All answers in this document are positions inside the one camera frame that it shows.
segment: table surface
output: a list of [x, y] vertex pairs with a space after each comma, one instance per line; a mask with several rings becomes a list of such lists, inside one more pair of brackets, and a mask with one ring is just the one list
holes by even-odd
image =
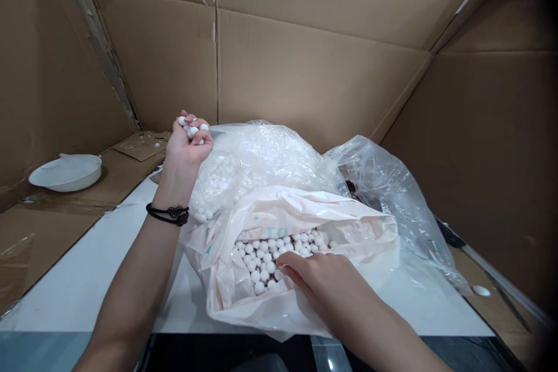
[[[0, 321], [0, 331], [91, 332], [116, 270], [137, 236], [156, 185], [146, 178], [105, 214]], [[363, 276], [368, 280], [366, 271]], [[433, 266], [402, 262], [375, 290], [422, 336], [494, 336]], [[167, 298], [155, 332], [255, 334], [212, 320], [203, 285], [178, 246]]]

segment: clear plastic bag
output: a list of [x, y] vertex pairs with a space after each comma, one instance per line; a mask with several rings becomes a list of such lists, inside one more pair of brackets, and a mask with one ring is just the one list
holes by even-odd
[[[427, 260], [463, 295], [471, 293], [467, 281], [455, 268], [419, 185], [398, 158], [361, 135], [329, 150], [324, 157], [334, 162], [343, 176], [355, 185], [363, 203], [372, 208], [380, 205], [382, 212], [393, 215], [402, 240], [402, 252], [410, 250]], [[401, 259], [414, 262], [403, 254]]]
[[335, 163], [286, 126], [258, 120], [210, 131], [213, 152], [199, 169], [189, 204], [190, 214], [202, 223], [266, 186], [350, 196]]

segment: white bowl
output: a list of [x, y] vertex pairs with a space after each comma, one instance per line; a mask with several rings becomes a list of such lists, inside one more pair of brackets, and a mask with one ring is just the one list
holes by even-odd
[[29, 183], [56, 192], [75, 192], [88, 188], [101, 176], [101, 158], [89, 154], [60, 154], [29, 176]]

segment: black bracelet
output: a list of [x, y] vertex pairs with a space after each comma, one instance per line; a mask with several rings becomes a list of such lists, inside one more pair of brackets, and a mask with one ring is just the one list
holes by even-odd
[[[165, 221], [171, 224], [178, 225], [179, 227], [182, 227], [185, 223], [188, 222], [189, 208], [184, 209], [182, 208], [182, 206], [177, 206], [176, 208], [174, 208], [171, 206], [167, 210], [162, 210], [162, 209], [152, 208], [151, 204], [148, 203], [145, 209], [147, 210], [147, 213], [152, 217], [157, 218], [160, 221]], [[161, 215], [159, 215], [160, 213], [169, 215], [170, 219], [162, 217]]]

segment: plastic bag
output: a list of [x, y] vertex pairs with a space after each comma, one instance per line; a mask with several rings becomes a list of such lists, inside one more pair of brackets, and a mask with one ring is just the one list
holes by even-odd
[[327, 192], [261, 188], [186, 235], [186, 254], [205, 286], [208, 315], [258, 328], [281, 341], [293, 334], [330, 337], [290, 278], [256, 296], [250, 273], [234, 246], [239, 239], [279, 238], [313, 227], [337, 241], [331, 252], [346, 255], [357, 267], [366, 265], [370, 271], [369, 266], [380, 258], [378, 270], [372, 273], [379, 280], [399, 263], [399, 235], [392, 216]]
[[471, 293], [467, 281], [455, 268], [419, 185], [398, 158], [361, 135], [329, 150], [324, 157], [335, 162], [366, 205], [381, 205], [382, 212], [394, 216], [402, 249], [434, 264], [463, 295]]
[[286, 126], [252, 121], [210, 130], [213, 151], [199, 168], [189, 204], [202, 223], [265, 186], [350, 196], [337, 166]]

